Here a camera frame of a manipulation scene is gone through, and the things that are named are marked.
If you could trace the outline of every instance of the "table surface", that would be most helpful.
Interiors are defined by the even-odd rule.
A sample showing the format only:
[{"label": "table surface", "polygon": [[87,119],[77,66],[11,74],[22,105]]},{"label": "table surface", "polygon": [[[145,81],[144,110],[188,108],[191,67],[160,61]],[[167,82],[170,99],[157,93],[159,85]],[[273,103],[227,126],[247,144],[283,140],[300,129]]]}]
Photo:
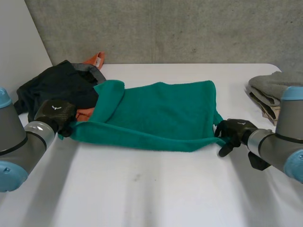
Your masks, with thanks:
[{"label": "table surface", "polygon": [[[212,80],[224,119],[274,129],[245,94],[270,64],[104,65],[126,88]],[[26,124],[26,115],[21,117]],[[274,167],[250,166],[245,147],[219,158],[196,152],[134,150],[56,139],[28,180],[0,194],[3,227],[301,227],[303,185]]]}]

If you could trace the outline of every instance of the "black fabric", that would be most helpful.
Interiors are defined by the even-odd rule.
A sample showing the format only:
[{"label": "black fabric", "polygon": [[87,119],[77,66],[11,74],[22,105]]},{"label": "black fabric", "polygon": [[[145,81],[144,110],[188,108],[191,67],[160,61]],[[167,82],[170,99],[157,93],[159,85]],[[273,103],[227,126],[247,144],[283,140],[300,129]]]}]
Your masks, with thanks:
[{"label": "black fabric", "polygon": [[41,104],[49,99],[68,101],[78,109],[93,108],[98,100],[93,88],[97,83],[91,72],[77,71],[69,61],[63,61],[22,85],[17,90],[18,101],[14,106],[18,114],[28,112],[29,122],[34,120]]}]

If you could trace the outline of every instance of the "concrete wall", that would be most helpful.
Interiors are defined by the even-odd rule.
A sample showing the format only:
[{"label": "concrete wall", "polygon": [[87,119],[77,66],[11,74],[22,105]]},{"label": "concrete wall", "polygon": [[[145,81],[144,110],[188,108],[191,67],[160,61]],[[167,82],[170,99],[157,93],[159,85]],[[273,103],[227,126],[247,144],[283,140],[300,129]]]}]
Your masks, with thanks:
[{"label": "concrete wall", "polygon": [[54,64],[272,63],[303,70],[302,0],[26,0]]},{"label": "concrete wall", "polygon": [[51,65],[24,1],[0,0],[0,87],[16,101],[17,88]]}]

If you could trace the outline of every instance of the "teal towel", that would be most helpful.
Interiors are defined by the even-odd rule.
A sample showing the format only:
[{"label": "teal towel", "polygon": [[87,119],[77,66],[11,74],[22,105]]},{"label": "teal towel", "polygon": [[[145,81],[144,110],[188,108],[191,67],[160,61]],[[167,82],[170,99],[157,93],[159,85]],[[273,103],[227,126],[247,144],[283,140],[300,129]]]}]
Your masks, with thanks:
[{"label": "teal towel", "polygon": [[81,142],[148,150],[191,152],[211,143],[216,111],[212,81],[190,84],[155,83],[125,89],[108,80],[95,86],[99,95],[88,122],[77,122],[71,138]]}]

